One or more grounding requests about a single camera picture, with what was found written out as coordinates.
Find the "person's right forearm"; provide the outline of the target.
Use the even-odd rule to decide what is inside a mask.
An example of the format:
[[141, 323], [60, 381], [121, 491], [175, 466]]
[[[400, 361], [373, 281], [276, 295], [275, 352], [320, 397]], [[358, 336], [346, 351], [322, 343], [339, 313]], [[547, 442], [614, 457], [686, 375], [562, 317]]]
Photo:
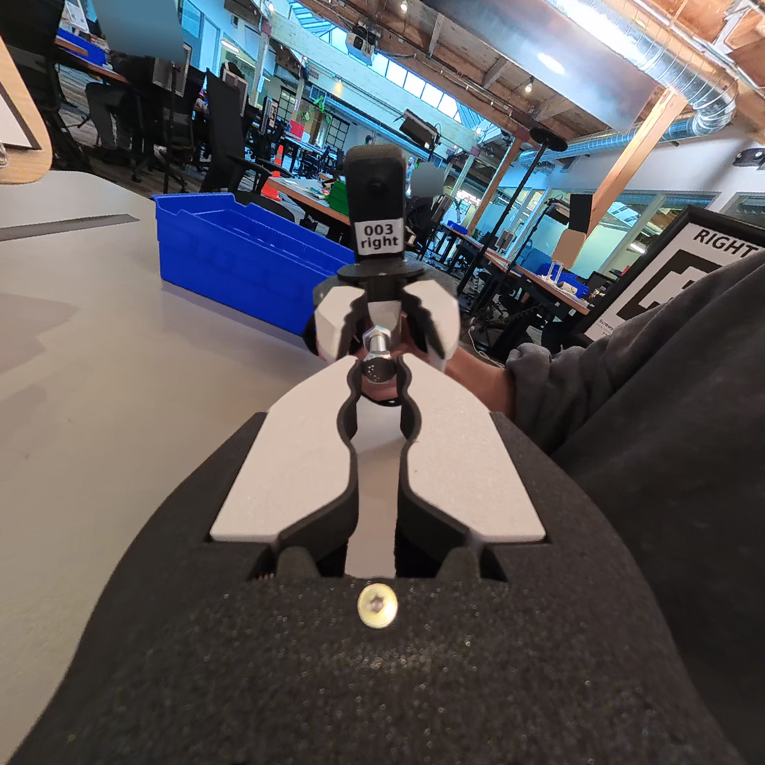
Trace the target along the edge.
[[763, 410], [763, 253], [706, 274], [588, 347], [510, 352], [512, 420], [551, 454], [598, 420], [637, 434], [651, 418], [690, 435], [703, 415]]

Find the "wooden beam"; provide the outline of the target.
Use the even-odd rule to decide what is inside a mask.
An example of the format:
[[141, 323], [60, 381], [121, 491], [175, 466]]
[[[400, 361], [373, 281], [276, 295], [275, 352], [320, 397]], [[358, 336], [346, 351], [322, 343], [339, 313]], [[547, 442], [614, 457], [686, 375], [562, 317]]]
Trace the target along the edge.
[[608, 212], [609, 207], [624, 191], [651, 151], [657, 146], [673, 121], [687, 106], [687, 100], [673, 88], [667, 88], [653, 106], [634, 137], [615, 161], [608, 175], [598, 186], [590, 204], [590, 220], [586, 231], [567, 229], [561, 234], [551, 256], [553, 262], [571, 268], [585, 243]]

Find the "silver ventilation duct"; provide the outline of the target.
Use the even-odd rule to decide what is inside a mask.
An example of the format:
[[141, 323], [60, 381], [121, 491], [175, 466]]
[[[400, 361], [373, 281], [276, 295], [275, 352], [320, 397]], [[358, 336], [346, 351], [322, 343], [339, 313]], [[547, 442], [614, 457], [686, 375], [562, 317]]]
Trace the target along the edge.
[[674, 122], [661, 142], [705, 138], [721, 131], [737, 110], [738, 82], [710, 63], [637, 2], [550, 1], [578, 24], [664, 89], [681, 95], [694, 115]]

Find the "black white marker board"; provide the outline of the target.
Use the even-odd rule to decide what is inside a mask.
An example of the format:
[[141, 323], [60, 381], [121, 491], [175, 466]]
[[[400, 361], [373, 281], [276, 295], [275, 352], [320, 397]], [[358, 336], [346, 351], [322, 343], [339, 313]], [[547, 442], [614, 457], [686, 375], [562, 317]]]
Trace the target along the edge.
[[605, 292], [574, 331], [585, 346], [624, 322], [674, 298], [725, 265], [763, 252], [764, 229], [699, 206], [688, 206], [644, 255]]

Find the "blue plastic bin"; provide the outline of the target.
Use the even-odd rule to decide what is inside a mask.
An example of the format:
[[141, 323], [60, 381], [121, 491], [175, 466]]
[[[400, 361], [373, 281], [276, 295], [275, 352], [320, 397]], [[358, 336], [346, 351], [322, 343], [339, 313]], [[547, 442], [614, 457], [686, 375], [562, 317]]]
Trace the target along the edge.
[[313, 290], [353, 251], [231, 193], [159, 194], [160, 276], [289, 333], [314, 311]]

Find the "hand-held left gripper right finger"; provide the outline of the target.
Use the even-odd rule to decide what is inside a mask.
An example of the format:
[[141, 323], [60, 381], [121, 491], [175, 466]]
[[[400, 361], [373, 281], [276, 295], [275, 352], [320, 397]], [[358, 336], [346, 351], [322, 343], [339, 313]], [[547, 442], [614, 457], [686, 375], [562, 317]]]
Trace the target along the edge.
[[398, 362], [396, 565], [441, 565], [454, 549], [545, 542], [546, 531], [496, 418], [412, 354]]

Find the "black office chair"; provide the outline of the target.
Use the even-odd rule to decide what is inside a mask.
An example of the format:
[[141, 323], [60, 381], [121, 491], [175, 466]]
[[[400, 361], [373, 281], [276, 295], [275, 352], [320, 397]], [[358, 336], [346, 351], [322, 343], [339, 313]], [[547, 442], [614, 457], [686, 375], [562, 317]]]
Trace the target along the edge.
[[239, 91], [211, 71], [206, 72], [210, 166], [200, 186], [200, 193], [230, 192], [242, 205], [256, 204], [295, 222], [291, 210], [280, 202], [263, 196], [266, 181], [279, 165], [245, 157], [243, 121]]

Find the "grey desk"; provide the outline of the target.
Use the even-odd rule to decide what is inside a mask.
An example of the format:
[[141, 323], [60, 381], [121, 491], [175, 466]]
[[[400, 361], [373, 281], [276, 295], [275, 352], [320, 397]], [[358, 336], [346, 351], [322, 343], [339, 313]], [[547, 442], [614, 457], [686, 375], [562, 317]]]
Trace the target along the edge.
[[401, 403], [364, 391], [351, 574], [210, 538], [265, 414], [329, 366], [167, 289], [137, 221], [2, 252], [3, 763], [511, 763], [499, 547], [394, 563]]

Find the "wooden table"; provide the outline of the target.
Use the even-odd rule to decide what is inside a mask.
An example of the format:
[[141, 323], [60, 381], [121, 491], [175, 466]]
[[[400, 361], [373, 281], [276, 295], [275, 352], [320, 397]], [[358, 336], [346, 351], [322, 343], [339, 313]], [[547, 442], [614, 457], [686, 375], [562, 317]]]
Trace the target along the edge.
[[316, 220], [328, 227], [349, 227], [349, 216], [342, 211], [332, 208], [320, 192], [311, 191], [311, 180], [292, 179], [287, 177], [270, 177], [266, 185], [272, 186], [280, 194], [292, 199], [301, 208], [309, 208]]

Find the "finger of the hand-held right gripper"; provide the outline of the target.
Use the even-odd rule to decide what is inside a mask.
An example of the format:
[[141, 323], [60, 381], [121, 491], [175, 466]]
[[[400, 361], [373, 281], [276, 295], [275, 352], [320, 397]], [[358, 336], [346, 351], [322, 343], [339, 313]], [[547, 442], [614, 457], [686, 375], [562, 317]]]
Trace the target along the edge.
[[313, 297], [318, 356], [339, 360], [358, 355], [369, 318], [367, 292], [350, 284], [320, 284]]
[[412, 282], [403, 287], [401, 304], [417, 348], [427, 353], [434, 368], [445, 372], [460, 346], [457, 298], [438, 282]]

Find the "person's dark clothing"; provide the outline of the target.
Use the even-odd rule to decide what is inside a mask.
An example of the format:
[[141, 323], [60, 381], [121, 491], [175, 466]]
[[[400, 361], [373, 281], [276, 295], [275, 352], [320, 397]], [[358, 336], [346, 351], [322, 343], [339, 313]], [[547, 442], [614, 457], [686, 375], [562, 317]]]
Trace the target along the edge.
[[763, 763], [763, 396], [628, 405], [610, 424], [546, 406], [555, 453], [632, 552], [699, 693]]

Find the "person's right hand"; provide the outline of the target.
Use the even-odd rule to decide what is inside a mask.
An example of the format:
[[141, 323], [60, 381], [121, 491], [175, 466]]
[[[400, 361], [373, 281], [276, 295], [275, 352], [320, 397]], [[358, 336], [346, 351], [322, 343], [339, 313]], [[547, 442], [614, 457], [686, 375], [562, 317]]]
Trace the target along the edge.
[[488, 363], [463, 347], [447, 362], [445, 374], [471, 392], [491, 412], [511, 421], [516, 415], [516, 382], [504, 366]]

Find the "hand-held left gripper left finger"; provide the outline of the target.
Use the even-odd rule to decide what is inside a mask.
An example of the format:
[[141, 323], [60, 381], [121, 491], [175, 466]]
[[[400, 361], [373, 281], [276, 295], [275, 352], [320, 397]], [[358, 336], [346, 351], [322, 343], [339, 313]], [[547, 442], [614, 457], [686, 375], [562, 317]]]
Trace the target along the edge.
[[315, 561], [347, 546], [359, 520], [352, 439], [362, 371], [344, 357], [271, 406], [210, 528], [213, 541], [275, 554], [301, 547]]

